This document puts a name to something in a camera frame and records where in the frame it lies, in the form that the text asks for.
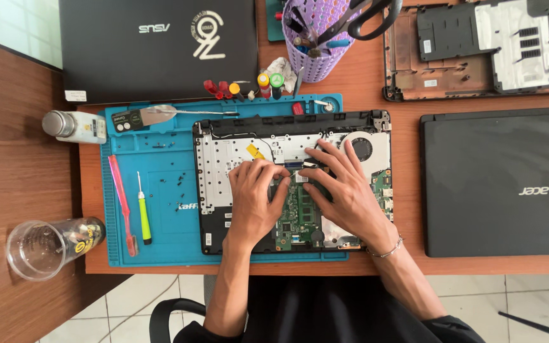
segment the black shirt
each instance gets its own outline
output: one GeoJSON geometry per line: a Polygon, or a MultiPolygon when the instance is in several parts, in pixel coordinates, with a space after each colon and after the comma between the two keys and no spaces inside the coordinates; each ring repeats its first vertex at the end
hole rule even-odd
{"type": "Polygon", "coordinates": [[[249,277],[245,332],[225,338],[192,322],[174,343],[484,343],[461,320],[419,321],[380,277],[249,277]]]}

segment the yellow tape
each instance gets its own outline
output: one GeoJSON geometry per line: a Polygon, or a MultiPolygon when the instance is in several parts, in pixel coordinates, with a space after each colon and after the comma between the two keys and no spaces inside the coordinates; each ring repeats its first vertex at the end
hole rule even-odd
{"type": "Polygon", "coordinates": [[[255,147],[255,145],[249,144],[246,149],[251,154],[251,157],[255,159],[265,159],[264,155],[262,155],[262,153],[255,147]]]}

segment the white sticker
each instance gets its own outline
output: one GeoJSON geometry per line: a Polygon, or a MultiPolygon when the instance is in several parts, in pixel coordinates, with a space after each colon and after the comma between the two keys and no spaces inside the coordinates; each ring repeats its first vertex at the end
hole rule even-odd
{"type": "Polygon", "coordinates": [[[96,121],[96,136],[99,138],[105,138],[105,120],[96,121]]]}
{"type": "Polygon", "coordinates": [[[306,176],[300,176],[298,172],[296,171],[296,183],[307,183],[309,182],[309,178],[306,176]]]}
{"type": "Polygon", "coordinates": [[[87,101],[85,90],[65,90],[67,101],[87,101]]]}
{"type": "Polygon", "coordinates": [[[425,54],[431,53],[431,40],[423,40],[423,51],[425,54]]]}

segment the asus logo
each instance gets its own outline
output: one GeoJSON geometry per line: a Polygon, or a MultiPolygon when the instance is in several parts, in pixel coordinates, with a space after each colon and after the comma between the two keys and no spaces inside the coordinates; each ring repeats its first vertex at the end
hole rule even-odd
{"type": "Polygon", "coordinates": [[[522,190],[522,193],[519,193],[518,195],[547,194],[548,191],[549,187],[525,187],[525,189],[522,190]]]}
{"type": "Polygon", "coordinates": [[[139,26],[139,33],[146,34],[149,32],[149,29],[152,29],[153,32],[162,32],[162,31],[166,32],[169,26],[171,26],[171,24],[167,24],[166,26],[164,26],[164,24],[141,25],[139,26]]]}
{"type": "Polygon", "coordinates": [[[195,209],[198,208],[198,204],[179,205],[179,209],[195,209]]]}

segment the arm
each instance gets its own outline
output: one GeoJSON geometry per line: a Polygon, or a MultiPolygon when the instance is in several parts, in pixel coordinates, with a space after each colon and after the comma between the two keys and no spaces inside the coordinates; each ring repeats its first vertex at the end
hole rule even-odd
{"type": "Polygon", "coordinates": [[[247,317],[249,257],[253,247],[270,232],[287,196],[290,173],[262,159],[243,162],[229,174],[233,191],[233,219],[223,243],[223,256],[204,328],[220,336],[238,336],[247,317]],[[268,187],[284,177],[272,202],[268,187]]]}
{"type": "MultiPolygon", "coordinates": [[[[332,194],[334,202],[329,202],[309,183],[304,183],[304,189],[324,217],[366,242],[370,252],[380,255],[393,250],[399,239],[397,228],[382,211],[376,210],[380,206],[366,182],[351,142],[345,143],[347,155],[323,139],[318,143],[329,154],[310,148],[306,152],[327,164],[336,174],[336,179],[322,169],[305,168],[299,174],[322,184],[332,194]]],[[[372,257],[372,260],[386,290],[417,318],[426,320],[446,316],[440,299],[403,245],[394,254],[385,258],[372,257]]]]}

